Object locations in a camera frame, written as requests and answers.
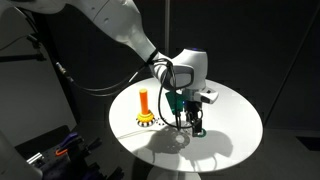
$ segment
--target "cable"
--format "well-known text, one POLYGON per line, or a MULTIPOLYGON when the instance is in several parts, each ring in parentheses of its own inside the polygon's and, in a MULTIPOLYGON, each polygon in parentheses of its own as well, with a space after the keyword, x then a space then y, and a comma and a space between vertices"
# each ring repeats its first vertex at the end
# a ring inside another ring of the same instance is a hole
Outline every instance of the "cable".
POLYGON ((85 88, 81 85, 79 85, 78 83, 76 83, 73 78, 69 75, 69 73, 67 72, 67 70, 65 68, 63 68, 61 66, 61 64, 59 62, 56 61, 56 66, 59 69, 59 71, 61 72, 61 74, 63 74, 71 84, 73 84, 74 86, 76 86, 78 89, 82 90, 84 93, 89 94, 91 96, 95 96, 95 97, 106 97, 106 96, 112 96, 115 94, 118 94, 120 91, 122 91, 125 87, 127 87, 128 85, 130 85, 130 83, 132 82, 132 80, 139 74, 139 72, 141 72, 145 67, 146 64, 143 64, 142 66, 140 66, 138 68, 137 71, 135 71, 134 73, 132 73, 133 75, 129 75, 127 76, 124 80, 122 80, 121 82, 111 86, 111 87, 107 87, 107 88, 101 88, 101 89, 91 89, 91 88, 85 88), (98 92, 98 91, 105 91, 105 90, 111 90, 114 88, 118 88, 118 90, 112 92, 112 93, 108 93, 108 94, 94 94, 91 93, 93 92, 98 92))
POLYGON ((105 91, 105 90, 111 90, 111 89, 114 89, 114 88, 118 88, 120 85, 122 85, 123 83, 130 83, 137 75, 140 71, 142 71, 143 69, 145 68, 145 65, 142 65, 138 68, 137 71, 135 71, 135 73, 132 73, 132 75, 128 75, 127 77, 125 77, 124 80, 120 81, 119 83, 115 84, 115 85, 112 85, 110 87, 106 87, 106 88, 95 88, 95 89, 91 89, 91 88, 85 88, 83 86, 80 86, 78 84, 76 84, 74 82, 74 84, 76 86, 78 86, 80 89, 83 89, 85 91, 93 91, 93 92, 98 92, 98 91, 105 91))
MULTIPOLYGON (((170 71, 169 71, 169 68, 171 68, 173 65, 172 65, 172 63, 171 63, 169 60, 166 60, 166 59, 158 59, 158 60, 155 60, 155 62, 167 62, 166 65, 164 65, 164 64, 159 64, 159 65, 167 66, 167 67, 168 67, 168 70, 167 70, 167 72, 165 73, 164 78, 163 78, 163 80, 162 80, 162 82, 161 82, 161 86, 160 86, 160 90, 159 90, 159 95, 158 95, 158 112, 159 112, 159 116, 160 116, 161 120, 162 120, 166 125, 168 125, 168 126, 170 126, 170 127, 177 128, 178 130, 180 130, 180 129, 192 128, 193 125, 181 127, 181 118, 180 118, 180 116, 178 116, 178 113, 177 113, 177 104, 176 104, 176 102, 175 102, 176 126, 168 123, 168 122, 166 121, 166 119, 162 116, 161 106, 160 106, 160 104, 161 104, 162 89, 163 89, 164 81, 165 81, 168 73, 170 72, 170 71)), ((174 82, 173 82, 173 84, 174 84, 174 89, 176 89, 175 76, 174 76, 174 74, 173 74, 172 76, 173 76, 173 81, 174 81, 174 82)))
POLYGON ((0 51, 5 50, 6 48, 10 47, 12 44, 14 44, 15 42, 19 41, 22 38, 26 38, 26 35, 23 35, 21 37, 18 37, 17 39, 13 40, 12 42, 10 42, 9 44, 5 45, 4 47, 0 48, 0 51))

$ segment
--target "white tabletop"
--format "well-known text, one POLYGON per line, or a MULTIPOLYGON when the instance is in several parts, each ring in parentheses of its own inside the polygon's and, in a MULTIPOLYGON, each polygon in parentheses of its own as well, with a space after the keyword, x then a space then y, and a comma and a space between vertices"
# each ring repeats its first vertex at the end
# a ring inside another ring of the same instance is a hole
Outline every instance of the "white tabletop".
MULTIPOLYGON (((182 172, 210 172, 225 169, 247 159, 258 147, 263 133, 255 108, 240 94, 219 83, 206 80, 219 93, 217 101, 203 103, 203 125, 207 135, 192 137, 162 125, 137 125, 141 111, 139 90, 148 90, 149 109, 158 115, 160 83, 154 78, 131 85, 112 103, 109 121, 119 142, 133 155, 160 168, 182 172)), ((169 122, 175 122, 163 91, 161 110, 169 122)))

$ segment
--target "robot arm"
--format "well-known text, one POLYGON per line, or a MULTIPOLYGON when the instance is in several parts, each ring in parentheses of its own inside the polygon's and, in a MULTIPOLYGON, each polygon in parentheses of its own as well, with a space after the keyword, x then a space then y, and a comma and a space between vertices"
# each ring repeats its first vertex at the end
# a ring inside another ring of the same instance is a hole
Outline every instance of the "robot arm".
MULTIPOLYGON (((158 52, 145 35, 141 16, 132 0, 0 0, 1 11, 11 6, 24 8, 42 14, 54 14, 70 4, 84 13, 109 37, 132 48, 145 62, 167 59, 172 62, 176 74, 176 87, 182 89, 187 100, 212 104, 217 93, 206 87, 207 54, 204 51, 185 49, 177 57, 170 59, 158 52)), ((164 82, 164 87, 173 90, 170 75, 163 81, 167 68, 150 65, 153 75, 164 82)))

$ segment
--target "yellow base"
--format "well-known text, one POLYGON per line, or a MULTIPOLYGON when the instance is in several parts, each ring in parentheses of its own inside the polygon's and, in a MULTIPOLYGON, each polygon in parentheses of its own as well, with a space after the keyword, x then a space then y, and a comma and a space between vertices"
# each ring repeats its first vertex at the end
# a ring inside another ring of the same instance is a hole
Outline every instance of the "yellow base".
POLYGON ((137 119, 142 123, 147 123, 152 121, 153 117, 154 117, 153 113, 149 110, 148 114, 139 113, 137 119))

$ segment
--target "dark floor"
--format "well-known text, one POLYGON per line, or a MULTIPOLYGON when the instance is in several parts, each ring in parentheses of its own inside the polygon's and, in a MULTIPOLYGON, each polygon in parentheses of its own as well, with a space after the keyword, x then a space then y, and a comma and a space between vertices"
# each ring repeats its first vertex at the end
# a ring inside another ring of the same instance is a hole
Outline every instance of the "dark floor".
MULTIPOLYGON (((114 138, 108 122, 82 121, 73 131, 90 141, 100 137, 103 145, 86 160, 97 162, 103 174, 120 166, 124 180, 146 179, 151 165, 135 158, 114 138)), ((296 137, 320 137, 320 132, 264 129, 257 151, 243 163, 222 171, 200 174, 202 180, 318 180, 320 151, 310 151, 296 137)))

